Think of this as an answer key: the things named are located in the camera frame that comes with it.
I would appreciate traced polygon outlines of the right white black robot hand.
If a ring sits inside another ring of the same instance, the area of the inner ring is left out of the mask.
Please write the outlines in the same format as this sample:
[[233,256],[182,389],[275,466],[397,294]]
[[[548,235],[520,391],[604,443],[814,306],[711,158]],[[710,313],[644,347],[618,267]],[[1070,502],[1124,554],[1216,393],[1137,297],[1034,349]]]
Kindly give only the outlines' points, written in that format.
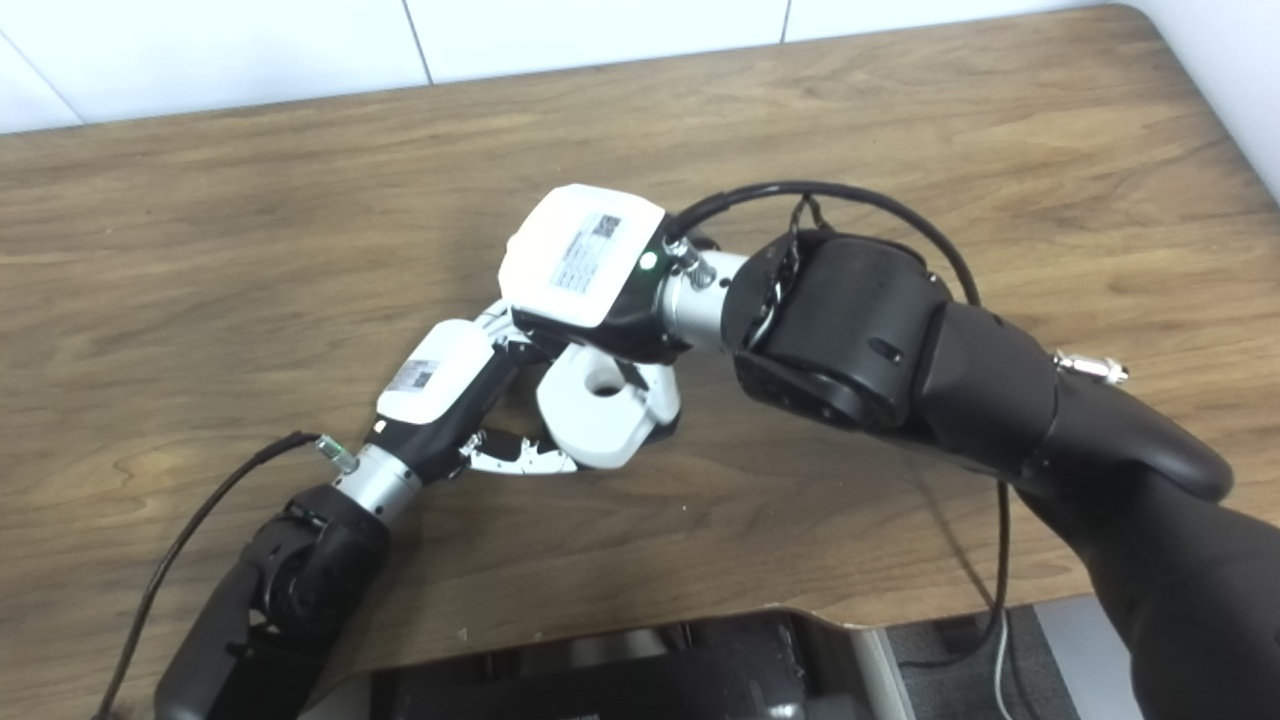
[[669,214],[590,184],[549,191],[509,237],[498,272],[513,324],[556,351],[553,398],[617,404],[654,427],[681,414],[673,363],[685,350],[666,306],[682,279]]

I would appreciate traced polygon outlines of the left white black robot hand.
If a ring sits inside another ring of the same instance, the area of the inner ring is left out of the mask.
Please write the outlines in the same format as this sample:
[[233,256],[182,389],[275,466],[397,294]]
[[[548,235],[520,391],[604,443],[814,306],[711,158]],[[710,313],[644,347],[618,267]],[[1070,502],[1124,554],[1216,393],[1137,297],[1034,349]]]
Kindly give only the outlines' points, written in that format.
[[488,414],[520,373],[549,366],[559,341],[532,340],[497,301],[472,320],[434,325],[376,401],[366,443],[401,461],[422,486],[465,470],[506,475],[559,475],[582,470],[548,438],[485,428]]

